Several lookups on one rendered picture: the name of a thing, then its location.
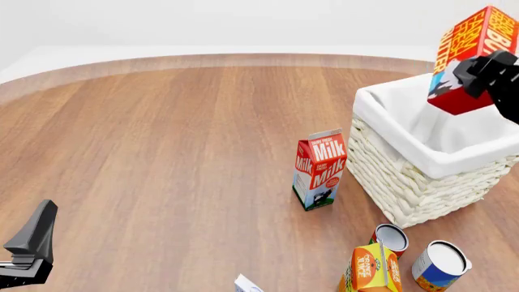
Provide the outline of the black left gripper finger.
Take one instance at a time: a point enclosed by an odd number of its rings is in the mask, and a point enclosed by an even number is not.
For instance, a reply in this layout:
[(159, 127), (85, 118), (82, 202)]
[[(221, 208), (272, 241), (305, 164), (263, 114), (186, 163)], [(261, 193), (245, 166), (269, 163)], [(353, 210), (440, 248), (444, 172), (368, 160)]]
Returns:
[(52, 200), (43, 200), (27, 223), (3, 247), (13, 258), (44, 260), (52, 264), (54, 223), (58, 206)]

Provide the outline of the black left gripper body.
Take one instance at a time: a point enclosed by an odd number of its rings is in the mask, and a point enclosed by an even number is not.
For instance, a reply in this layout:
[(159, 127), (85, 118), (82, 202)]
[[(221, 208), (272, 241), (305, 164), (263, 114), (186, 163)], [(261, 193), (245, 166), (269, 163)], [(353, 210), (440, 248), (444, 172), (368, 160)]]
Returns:
[(33, 260), (30, 264), (0, 262), (0, 288), (14, 288), (45, 284), (53, 265), (46, 260)]

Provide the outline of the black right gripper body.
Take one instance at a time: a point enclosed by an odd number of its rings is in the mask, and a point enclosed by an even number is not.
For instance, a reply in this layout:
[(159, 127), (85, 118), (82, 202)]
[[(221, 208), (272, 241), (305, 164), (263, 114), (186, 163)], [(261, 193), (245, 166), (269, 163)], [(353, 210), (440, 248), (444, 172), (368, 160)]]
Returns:
[(519, 58), (507, 50), (496, 50), (477, 58), (477, 80), (486, 90), (519, 92)]

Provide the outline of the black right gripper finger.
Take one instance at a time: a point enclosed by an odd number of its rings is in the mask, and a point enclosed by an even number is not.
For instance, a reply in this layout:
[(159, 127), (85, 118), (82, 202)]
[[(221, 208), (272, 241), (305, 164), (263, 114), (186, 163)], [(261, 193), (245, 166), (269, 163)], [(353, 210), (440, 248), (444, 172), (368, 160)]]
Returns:
[(457, 65), (453, 74), (461, 83), (466, 94), (479, 98), (489, 87), (493, 80), (489, 67), (487, 67), (490, 62), (489, 58), (470, 58)]

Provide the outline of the red butter box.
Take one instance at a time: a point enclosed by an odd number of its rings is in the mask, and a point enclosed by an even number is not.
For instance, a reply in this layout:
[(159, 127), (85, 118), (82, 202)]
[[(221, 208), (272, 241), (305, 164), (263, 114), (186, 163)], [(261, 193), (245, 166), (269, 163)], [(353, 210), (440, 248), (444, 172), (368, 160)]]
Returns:
[(462, 20), (441, 38), (427, 101), (459, 115), (494, 105), (486, 92), (478, 99), (465, 93), (453, 74), (463, 60), (486, 56), (496, 50), (519, 53), (519, 21), (494, 6), (486, 6)]

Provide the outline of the white cloth basket liner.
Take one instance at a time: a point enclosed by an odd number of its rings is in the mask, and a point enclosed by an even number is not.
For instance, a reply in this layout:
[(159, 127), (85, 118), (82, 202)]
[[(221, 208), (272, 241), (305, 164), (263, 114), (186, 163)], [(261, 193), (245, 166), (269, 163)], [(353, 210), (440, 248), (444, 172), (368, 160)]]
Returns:
[(519, 125), (491, 105), (452, 115), (427, 102), (431, 75), (358, 89), (353, 113), (375, 133), (376, 145), (427, 177), (469, 172), (519, 155)]

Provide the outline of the white woven basket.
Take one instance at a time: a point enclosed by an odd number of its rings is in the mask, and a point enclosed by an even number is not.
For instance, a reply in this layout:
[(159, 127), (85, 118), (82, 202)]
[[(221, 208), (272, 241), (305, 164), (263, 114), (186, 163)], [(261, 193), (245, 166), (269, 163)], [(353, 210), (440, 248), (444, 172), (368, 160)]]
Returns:
[(353, 113), (347, 167), (383, 214), (401, 228), (481, 200), (519, 163), (519, 155), (512, 155), (476, 170), (434, 179), (407, 160), (390, 157), (388, 150), (376, 145), (375, 136)]

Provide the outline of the white and blue box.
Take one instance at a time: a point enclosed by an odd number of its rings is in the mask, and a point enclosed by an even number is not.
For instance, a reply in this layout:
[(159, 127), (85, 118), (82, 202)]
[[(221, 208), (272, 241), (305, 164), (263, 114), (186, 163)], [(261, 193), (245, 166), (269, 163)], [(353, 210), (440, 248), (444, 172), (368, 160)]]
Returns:
[(264, 292), (252, 281), (239, 274), (234, 281), (235, 292)]

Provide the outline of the red and white milk carton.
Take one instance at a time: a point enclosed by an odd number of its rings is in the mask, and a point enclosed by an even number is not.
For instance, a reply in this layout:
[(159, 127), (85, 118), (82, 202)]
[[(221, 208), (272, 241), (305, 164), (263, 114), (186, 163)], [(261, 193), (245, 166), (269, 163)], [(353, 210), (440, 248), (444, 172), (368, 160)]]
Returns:
[(305, 211), (333, 203), (346, 160), (341, 128), (299, 140), (292, 189)]

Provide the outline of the red tin can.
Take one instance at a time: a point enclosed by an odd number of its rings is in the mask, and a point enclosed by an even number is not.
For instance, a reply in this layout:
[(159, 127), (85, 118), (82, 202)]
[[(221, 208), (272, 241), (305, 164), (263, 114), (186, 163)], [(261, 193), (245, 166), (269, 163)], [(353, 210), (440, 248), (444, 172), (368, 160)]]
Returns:
[(400, 259), (409, 247), (410, 242), (401, 228), (393, 224), (383, 223), (375, 228), (369, 243), (383, 243)]

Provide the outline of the blue and white tin can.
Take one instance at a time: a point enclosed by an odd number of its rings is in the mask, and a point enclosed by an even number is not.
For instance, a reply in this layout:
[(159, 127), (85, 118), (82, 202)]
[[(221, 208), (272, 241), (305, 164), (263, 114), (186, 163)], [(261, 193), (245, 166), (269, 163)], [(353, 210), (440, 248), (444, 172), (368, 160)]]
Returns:
[(472, 263), (452, 243), (434, 240), (412, 265), (414, 280), (426, 292), (445, 292), (472, 269)]

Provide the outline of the orange juice carton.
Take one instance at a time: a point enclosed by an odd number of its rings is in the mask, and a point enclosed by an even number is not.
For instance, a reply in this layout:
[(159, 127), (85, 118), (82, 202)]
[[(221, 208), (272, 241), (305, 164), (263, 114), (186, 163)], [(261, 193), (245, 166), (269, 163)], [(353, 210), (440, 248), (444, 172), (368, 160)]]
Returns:
[(402, 292), (397, 255), (382, 243), (356, 247), (337, 292)]

